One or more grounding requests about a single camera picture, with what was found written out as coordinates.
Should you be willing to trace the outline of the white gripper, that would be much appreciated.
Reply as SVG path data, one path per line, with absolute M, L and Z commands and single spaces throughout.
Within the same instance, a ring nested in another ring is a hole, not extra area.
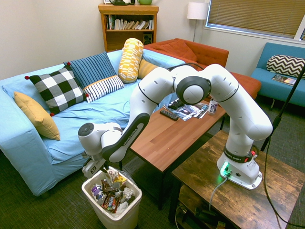
M 88 158 L 83 165 L 82 173 L 86 178 L 92 178 L 100 168 L 102 168 L 103 173 L 108 173 L 108 165 L 105 164 L 105 162 L 105 159 L 92 160 L 91 158 Z

